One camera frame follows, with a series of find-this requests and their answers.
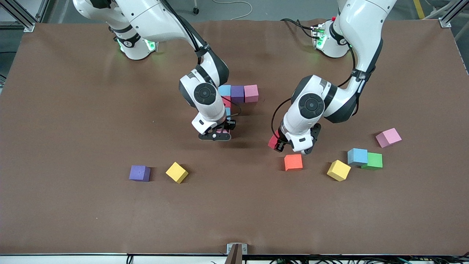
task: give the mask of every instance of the metal bracket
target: metal bracket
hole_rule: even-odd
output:
[[[441,26],[442,28],[450,28],[450,27],[451,27],[451,23],[450,23],[450,22],[448,22],[448,23],[446,23],[446,24],[443,23],[443,21],[441,21],[441,17],[438,18],[438,22],[440,22],[440,26]]]
[[[25,33],[31,33],[31,32],[34,31],[34,28],[35,28],[35,27],[36,27],[36,23],[33,23],[33,24],[32,24],[32,27],[30,27],[30,28],[24,28],[23,32],[25,32]]]
[[[248,254],[248,244],[246,244],[246,243],[229,243],[229,244],[227,244],[227,255],[230,253],[231,248],[235,244],[238,244],[239,246],[241,246],[241,252],[242,252],[243,255]]]

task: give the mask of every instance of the light blue block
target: light blue block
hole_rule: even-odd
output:
[[[368,163],[368,150],[353,148],[347,152],[348,164],[362,166]]]
[[[221,96],[231,96],[231,85],[221,85],[218,87]]]
[[[231,109],[229,107],[225,107],[225,110],[227,111],[227,116],[231,115]]]

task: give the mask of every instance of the robotic arm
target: robotic arm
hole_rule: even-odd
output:
[[[303,78],[291,96],[292,105],[278,130],[276,150],[288,143],[293,151],[312,151],[321,126],[321,116],[332,123],[347,121],[357,110],[363,88],[375,69],[383,40],[381,29],[396,0],[338,0],[339,14],[315,28],[317,49],[329,57],[345,55],[351,45],[357,54],[346,89],[311,75]]]
[[[103,20],[117,36],[121,51],[133,60],[148,56],[151,43],[184,39],[194,48],[196,67],[179,81],[179,91],[198,110],[192,125],[202,140],[230,140],[235,120],[227,120],[218,87],[228,80],[226,64],[166,0],[73,0],[85,17]]]

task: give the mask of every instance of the brown tabletop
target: brown tabletop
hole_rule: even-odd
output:
[[[348,54],[326,58],[284,22],[194,25],[230,68],[259,87],[230,142],[197,138],[178,80],[189,45],[127,59],[105,24],[38,24],[24,35],[0,96],[0,253],[462,254],[469,248],[469,78],[449,29],[386,21],[384,47],[356,116],[323,129],[302,171],[267,146],[274,109],[305,76],[335,84]],[[276,126],[287,107],[279,112]],[[395,127],[402,142],[374,136]],[[346,151],[384,168],[325,172]],[[182,184],[165,171],[189,171]],[[151,182],[129,180],[131,165]]]

